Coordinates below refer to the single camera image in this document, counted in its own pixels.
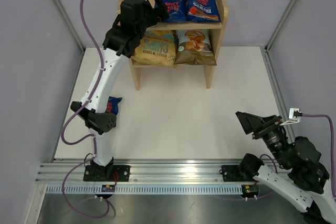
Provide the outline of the light blue cassava chips bag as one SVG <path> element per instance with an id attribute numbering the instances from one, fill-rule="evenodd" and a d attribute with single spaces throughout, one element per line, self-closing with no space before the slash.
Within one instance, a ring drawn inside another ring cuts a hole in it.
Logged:
<path id="1" fill-rule="evenodd" d="M 175 65 L 216 65 L 207 29 L 177 30 L 176 35 Z"/>

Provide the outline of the yellow kettle chips bag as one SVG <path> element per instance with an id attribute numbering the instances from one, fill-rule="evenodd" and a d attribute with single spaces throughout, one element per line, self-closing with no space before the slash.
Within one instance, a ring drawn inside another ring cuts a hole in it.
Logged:
<path id="1" fill-rule="evenodd" d="M 175 36 L 172 30 L 146 31 L 132 60 L 153 66 L 176 68 Z"/>

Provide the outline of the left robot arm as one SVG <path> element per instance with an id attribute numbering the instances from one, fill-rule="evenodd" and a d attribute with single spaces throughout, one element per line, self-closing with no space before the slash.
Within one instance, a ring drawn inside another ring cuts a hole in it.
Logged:
<path id="1" fill-rule="evenodd" d="M 169 17 L 163 0 L 123 0 L 120 14 L 107 31 L 102 54 L 102 65 L 92 80 L 87 97 L 72 102 L 70 108 L 84 120 L 85 126 L 93 136 L 93 159 L 86 166 L 86 182 L 123 182 L 129 179 L 128 166 L 114 166 L 111 143 L 112 129 L 116 115 L 107 112 L 107 103 L 116 79 L 139 46 L 147 28 Z"/>

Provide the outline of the blue Burts bag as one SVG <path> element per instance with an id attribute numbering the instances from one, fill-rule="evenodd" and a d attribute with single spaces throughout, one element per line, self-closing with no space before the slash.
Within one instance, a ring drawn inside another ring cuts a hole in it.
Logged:
<path id="1" fill-rule="evenodd" d="M 167 7 L 169 18 L 163 23 L 188 22 L 186 17 L 186 0 L 162 0 Z"/>
<path id="2" fill-rule="evenodd" d="M 186 0 L 186 17 L 196 23 L 221 21 L 216 0 Z"/>
<path id="3" fill-rule="evenodd" d="M 119 103 L 123 98 L 109 97 L 107 102 L 106 112 L 117 115 L 119 113 Z"/>

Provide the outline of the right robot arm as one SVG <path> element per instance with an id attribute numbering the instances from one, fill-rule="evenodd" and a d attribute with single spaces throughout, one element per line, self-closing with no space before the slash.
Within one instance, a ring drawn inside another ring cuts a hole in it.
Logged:
<path id="1" fill-rule="evenodd" d="M 301 212 L 307 223 L 335 223 L 335 196 L 331 176 L 320 163 L 321 153 L 307 137 L 288 142 L 282 117 L 236 112 L 245 132 L 262 139 L 279 168 L 288 170 L 289 180 L 274 173 L 260 158 L 245 154 L 238 165 L 239 176 L 266 184 Z"/>

